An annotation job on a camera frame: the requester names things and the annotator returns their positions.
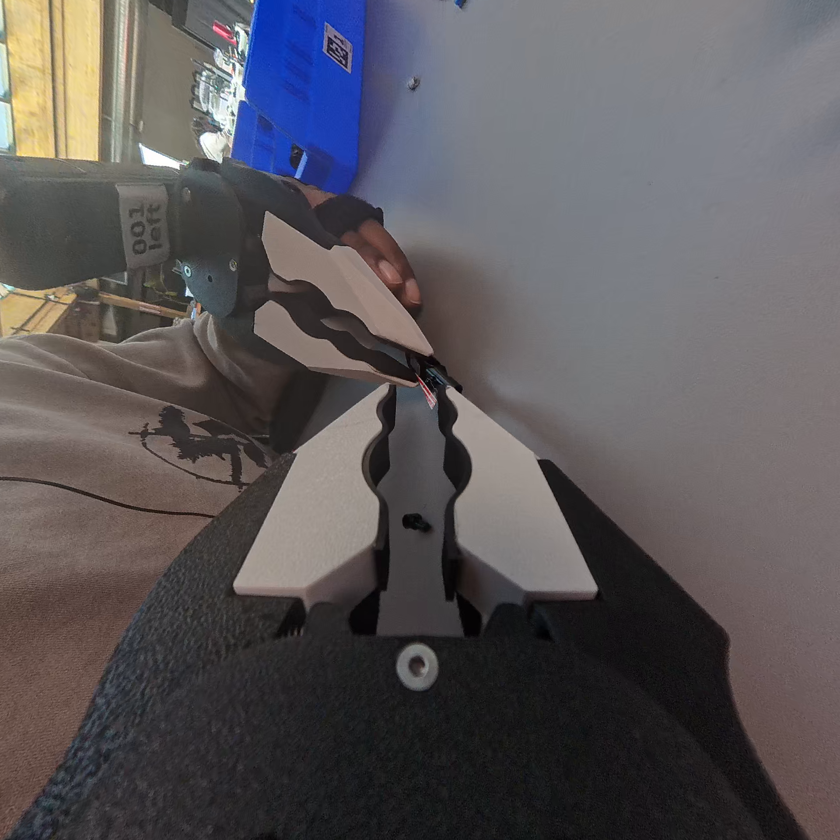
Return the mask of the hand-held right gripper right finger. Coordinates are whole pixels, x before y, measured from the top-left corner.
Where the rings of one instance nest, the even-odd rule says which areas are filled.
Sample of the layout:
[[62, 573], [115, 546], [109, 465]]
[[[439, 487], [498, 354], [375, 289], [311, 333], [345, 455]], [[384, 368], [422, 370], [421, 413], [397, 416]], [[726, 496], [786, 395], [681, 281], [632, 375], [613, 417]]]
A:
[[500, 606], [590, 602], [599, 594], [543, 464], [530, 448], [447, 386], [438, 392], [444, 474], [446, 600], [465, 627]]

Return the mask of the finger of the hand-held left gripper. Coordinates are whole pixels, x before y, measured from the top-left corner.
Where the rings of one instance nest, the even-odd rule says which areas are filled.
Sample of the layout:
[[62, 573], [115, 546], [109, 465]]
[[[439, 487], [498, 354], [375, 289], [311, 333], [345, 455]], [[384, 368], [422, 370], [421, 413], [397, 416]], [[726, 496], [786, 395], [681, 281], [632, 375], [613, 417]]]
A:
[[380, 340], [434, 354], [413, 317], [354, 249], [325, 248], [272, 213], [264, 216], [261, 241], [276, 277], [317, 288], [333, 309], [354, 315]]
[[378, 385], [417, 387], [395, 351], [421, 352], [421, 330], [383, 297], [272, 297], [255, 313], [255, 335], [310, 371]]

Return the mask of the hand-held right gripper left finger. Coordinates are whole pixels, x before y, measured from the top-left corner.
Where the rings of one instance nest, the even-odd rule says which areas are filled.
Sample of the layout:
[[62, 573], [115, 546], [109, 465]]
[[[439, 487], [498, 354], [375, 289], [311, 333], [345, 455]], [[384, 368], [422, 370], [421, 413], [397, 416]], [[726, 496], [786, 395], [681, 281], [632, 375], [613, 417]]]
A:
[[299, 447], [234, 579], [237, 595], [354, 608], [384, 592], [396, 388], [384, 385]]

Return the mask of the black printed brick panel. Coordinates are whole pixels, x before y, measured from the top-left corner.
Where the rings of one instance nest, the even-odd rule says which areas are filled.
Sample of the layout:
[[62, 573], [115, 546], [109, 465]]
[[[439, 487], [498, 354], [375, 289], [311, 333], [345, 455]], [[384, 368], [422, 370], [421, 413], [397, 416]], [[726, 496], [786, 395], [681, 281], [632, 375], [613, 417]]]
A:
[[405, 352], [406, 363], [414, 371], [428, 407], [432, 410], [438, 404], [439, 394], [447, 389], [462, 393], [464, 388], [449, 375], [446, 367], [433, 356], [422, 356], [414, 352]]

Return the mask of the person's left forearm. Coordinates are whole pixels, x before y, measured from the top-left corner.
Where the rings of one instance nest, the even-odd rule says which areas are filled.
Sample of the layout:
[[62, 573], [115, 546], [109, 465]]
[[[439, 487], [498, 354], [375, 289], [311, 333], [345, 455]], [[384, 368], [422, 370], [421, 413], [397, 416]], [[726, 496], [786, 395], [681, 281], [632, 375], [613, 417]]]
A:
[[193, 336], [209, 364], [205, 413], [239, 432], [267, 435], [291, 377], [288, 368], [258, 358], [208, 314], [196, 318]]

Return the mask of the grey desk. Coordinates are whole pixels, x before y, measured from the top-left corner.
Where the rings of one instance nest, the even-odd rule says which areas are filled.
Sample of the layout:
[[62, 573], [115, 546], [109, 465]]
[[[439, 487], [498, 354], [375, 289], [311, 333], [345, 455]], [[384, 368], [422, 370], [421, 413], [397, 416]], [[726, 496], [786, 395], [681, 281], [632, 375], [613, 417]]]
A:
[[355, 189], [438, 357], [723, 625], [838, 838], [838, 2], [367, 18]]

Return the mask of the person's left hand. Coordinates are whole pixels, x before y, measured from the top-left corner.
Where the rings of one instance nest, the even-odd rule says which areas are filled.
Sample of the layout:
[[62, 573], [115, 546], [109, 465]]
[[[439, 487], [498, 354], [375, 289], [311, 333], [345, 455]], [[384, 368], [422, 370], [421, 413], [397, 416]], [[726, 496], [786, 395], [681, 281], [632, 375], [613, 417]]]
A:
[[412, 314], [423, 306], [415, 272], [394, 237], [374, 219], [365, 220], [356, 230], [341, 236], [379, 277], [403, 307]]

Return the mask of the wooden background table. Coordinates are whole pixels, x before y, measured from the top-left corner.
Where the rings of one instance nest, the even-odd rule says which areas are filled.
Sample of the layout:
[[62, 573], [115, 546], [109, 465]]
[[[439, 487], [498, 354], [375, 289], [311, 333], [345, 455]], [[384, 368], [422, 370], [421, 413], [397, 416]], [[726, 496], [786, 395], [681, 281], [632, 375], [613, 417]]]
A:
[[193, 308], [176, 308], [171, 300], [143, 301], [101, 289], [100, 280], [47, 290], [1, 286], [1, 335], [63, 334], [88, 342], [120, 340], [118, 312], [168, 323], [190, 320]]

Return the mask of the wooden roof beam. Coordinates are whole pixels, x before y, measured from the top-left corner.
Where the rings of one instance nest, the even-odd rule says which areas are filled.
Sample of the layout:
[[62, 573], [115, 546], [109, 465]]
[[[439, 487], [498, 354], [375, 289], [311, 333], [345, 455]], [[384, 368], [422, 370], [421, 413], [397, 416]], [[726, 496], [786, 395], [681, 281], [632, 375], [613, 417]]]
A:
[[103, 2], [1, 5], [2, 155], [96, 161]]

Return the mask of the blue crate with square label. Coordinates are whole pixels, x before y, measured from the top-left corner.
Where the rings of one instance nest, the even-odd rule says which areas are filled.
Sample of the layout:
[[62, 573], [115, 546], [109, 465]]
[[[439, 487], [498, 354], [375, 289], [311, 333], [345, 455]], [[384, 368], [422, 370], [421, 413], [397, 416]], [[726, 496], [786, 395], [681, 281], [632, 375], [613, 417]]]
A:
[[258, 1], [231, 156], [347, 193], [358, 171], [365, 1]]

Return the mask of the cluttered background table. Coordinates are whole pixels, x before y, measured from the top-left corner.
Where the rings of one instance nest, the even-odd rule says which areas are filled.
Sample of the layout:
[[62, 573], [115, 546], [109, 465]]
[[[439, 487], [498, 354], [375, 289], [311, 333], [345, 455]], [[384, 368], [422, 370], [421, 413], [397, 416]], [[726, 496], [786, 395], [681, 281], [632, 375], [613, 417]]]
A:
[[231, 155], [238, 105], [245, 99], [245, 63], [249, 26], [218, 22], [213, 31], [225, 42], [215, 48], [213, 62], [192, 60], [191, 107], [196, 113], [192, 131], [201, 154], [217, 163]]

